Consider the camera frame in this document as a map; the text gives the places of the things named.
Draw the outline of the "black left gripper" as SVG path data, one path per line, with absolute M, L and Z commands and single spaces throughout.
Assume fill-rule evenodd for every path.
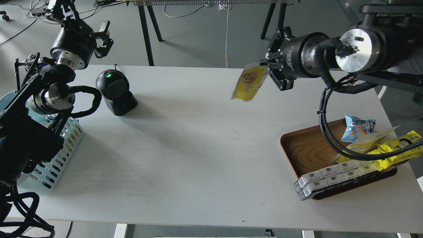
M 69 52 L 79 57 L 76 69 L 86 69 L 93 52 L 95 57 L 106 57 L 114 41 L 110 38 L 110 21 L 104 21 L 98 32 L 94 33 L 96 40 L 101 40 L 97 47 L 96 40 L 91 38 L 91 26 L 80 20 L 73 0 L 50 0 L 45 8 L 45 18 L 61 25 L 61 30 L 55 39 L 50 54 L 59 59 L 63 52 Z

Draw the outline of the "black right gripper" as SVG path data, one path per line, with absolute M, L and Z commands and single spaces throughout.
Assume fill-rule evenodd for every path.
M 317 45 L 329 39 L 321 32 L 294 37 L 291 27 L 276 29 L 261 66 L 269 65 L 270 76 L 280 91 L 291 90 L 296 78 L 320 77 L 314 62 Z

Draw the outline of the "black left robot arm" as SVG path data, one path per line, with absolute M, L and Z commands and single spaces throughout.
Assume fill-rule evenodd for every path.
M 104 21 L 99 32 L 80 18 L 73 0 L 51 0 L 41 12 L 61 25 L 50 50 L 26 60 L 15 60 L 17 91 L 1 110 L 1 227 L 16 227 L 2 238 L 24 237 L 36 227 L 55 236 L 54 226 L 36 214 L 40 197 L 35 192 L 19 193 L 17 181 L 41 163 L 50 162 L 63 148 L 62 137 L 69 118 L 93 114 L 101 104 L 101 92 L 89 86 L 69 86 L 76 70 L 86 69 L 92 55 L 101 59 L 113 40 Z

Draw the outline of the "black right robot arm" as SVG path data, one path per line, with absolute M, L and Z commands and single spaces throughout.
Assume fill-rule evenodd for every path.
M 361 21 L 340 37 L 321 32 L 292 35 L 284 26 L 287 1 L 281 1 L 278 28 L 260 66 L 266 66 L 281 91 L 298 78 L 322 78 L 338 93 L 357 94 L 378 85 L 422 94 L 422 73 L 388 69 L 409 59 L 422 46 L 422 4 L 361 6 Z

